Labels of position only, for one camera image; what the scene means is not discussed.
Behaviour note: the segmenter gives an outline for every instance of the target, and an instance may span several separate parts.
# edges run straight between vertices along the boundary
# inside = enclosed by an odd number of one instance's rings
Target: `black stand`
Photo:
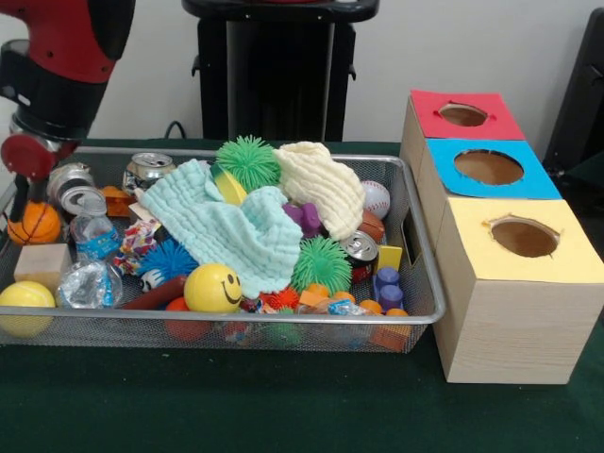
[[[200,18],[204,137],[342,140],[356,34],[378,0],[262,4],[183,0]]]

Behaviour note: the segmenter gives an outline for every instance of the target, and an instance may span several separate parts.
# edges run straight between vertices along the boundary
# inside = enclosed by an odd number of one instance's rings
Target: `wire mesh basket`
[[[166,150],[150,150],[165,153]],[[81,148],[71,161],[86,163],[100,187],[120,186],[123,171],[136,150]],[[169,150],[176,164],[189,159],[214,159],[213,152]],[[391,209],[384,219],[390,245],[404,248],[400,287],[409,317],[295,314],[205,314],[148,310],[74,310],[0,307],[0,327],[28,332],[13,336],[0,328],[0,344],[285,349],[297,351],[409,352],[429,324],[445,313],[445,297],[411,171],[401,159],[386,156],[334,155],[361,180],[384,185]],[[6,210],[14,195],[9,187],[0,198]],[[118,229],[127,220],[116,222]],[[14,282],[21,247],[6,241],[0,260],[0,290]],[[124,278],[125,296],[141,293],[138,279]],[[355,285],[357,300],[371,298],[370,283]]]

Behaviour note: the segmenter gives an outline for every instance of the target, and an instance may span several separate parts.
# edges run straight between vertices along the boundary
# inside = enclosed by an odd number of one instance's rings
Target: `yellow tennis ball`
[[[44,286],[35,281],[20,281],[8,286],[0,294],[0,306],[54,308],[55,297]],[[44,332],[52,316],[0,316],[0,327],[19,338],[33,338]]]
[[[224,264],[199,266],[185,283],[185,301],[191,311],[233,313],[242,301],[239,277]]]

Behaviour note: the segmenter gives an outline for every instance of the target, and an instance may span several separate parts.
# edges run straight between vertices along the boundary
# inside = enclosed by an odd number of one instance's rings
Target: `crushed plastic bottle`
[[[70,229],[78,260],[111,260],[120,248],[120,236],[107,217],[107,205],[85,198],[83,211],[72,220]]]

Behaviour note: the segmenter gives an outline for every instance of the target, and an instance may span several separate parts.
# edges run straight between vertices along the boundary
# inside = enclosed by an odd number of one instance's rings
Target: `round hole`
[[[439,113],[449,123],[462,127],[477,127],[484,125],[488,115],[481,109],[464,104],[447,104]]]
[[[497,221],[491,231],[495,240],[516,255],[527,258],[551,255],[560,236],[534,220],[509,217]]]
[[[470,149],[459,154],[455,166],[460,173],[492,186],[512,184],[525,174],[516,160],[488,149]]]

